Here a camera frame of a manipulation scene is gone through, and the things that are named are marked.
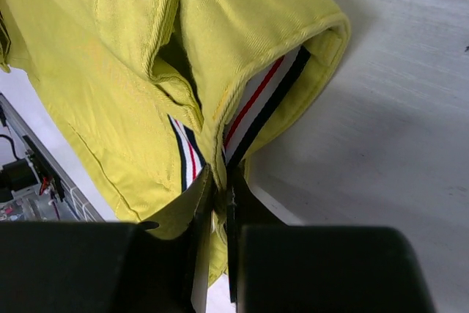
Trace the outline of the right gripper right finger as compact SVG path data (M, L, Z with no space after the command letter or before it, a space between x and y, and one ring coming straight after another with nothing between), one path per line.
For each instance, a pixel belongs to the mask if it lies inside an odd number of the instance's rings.
M240 168L226 191L229 293L238 312L433 312L407 238L390 227L285 224Z

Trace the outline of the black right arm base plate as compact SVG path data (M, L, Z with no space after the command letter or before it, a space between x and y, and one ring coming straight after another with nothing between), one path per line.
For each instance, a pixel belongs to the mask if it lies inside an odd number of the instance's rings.
M65 198L61 178L56 170L45 159L37 146L28 136L23 136L29 146L25 158L19 158L12 137L1 134L11 146L15 160L1 166L1 203L14 199L13 193L33 185L40 185L39 195L45 193L48 186L62 202Z

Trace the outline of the yellow-green trousers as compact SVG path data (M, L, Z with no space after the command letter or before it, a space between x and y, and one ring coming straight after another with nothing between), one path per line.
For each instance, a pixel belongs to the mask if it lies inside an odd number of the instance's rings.
M350 40L333 0L1 0L26 72L115 216L140 222L228 173L322 93Z

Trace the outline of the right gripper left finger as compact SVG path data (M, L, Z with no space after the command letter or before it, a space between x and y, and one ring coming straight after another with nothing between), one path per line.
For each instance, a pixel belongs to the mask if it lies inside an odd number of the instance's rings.
M1 224L3 312L204 312L213 176L140 224Z

